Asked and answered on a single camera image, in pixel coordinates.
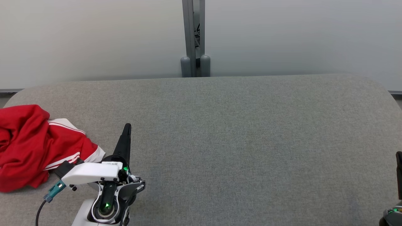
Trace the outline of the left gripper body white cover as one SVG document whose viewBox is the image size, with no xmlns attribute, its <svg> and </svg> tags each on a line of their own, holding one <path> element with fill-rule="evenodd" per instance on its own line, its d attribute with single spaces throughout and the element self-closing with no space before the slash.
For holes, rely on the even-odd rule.
<svg viewBox="0 0 402 226">
<path fill-rule="evenodd" d="M 129 164 L 113 160 L 113 155 L 99 163 L 85 163 L 79 158 L 62 160 L 61 180 L 66 186 L 94 184 L 99 188 L 102 201 L 109 201 L 115 196 L 128 200 L 146 188 L 145 180 L 134 176 Z"/>
</svg>

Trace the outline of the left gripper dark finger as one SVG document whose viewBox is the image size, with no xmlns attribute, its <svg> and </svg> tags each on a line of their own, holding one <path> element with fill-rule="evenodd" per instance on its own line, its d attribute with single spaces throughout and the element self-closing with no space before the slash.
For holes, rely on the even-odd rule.
<svg viewBox="0 0 402 226">
<path fill-rule="evenodd" d="M 131 131 L 132 125 L 130 123 L 126 123 L 113 152 L 113 160 L 121 160 L 123 164 L 130 163 Z"/>
</svg>

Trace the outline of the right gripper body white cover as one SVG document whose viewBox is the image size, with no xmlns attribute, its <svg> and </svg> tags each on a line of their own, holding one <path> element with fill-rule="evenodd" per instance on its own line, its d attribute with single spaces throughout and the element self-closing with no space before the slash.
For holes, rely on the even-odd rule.
<svg viewBox="0 0 402 226">
<path fill-rule="evenodd" d="M 402 226 L 402 207 L 384 210 L 379 226 Z"/>
</svg>

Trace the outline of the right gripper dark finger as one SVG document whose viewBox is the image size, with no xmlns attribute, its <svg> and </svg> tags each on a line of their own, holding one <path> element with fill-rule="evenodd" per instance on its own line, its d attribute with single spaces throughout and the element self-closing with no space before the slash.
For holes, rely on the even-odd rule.
<svg viewBox="0 0 402 226">
<path fill-rule="evenodd" d="M 402 200 L 402 152 L 396 152 L 396 161 L 397 161 L 397 186 L 398 186 L 398 199 Z"/>
</svg>

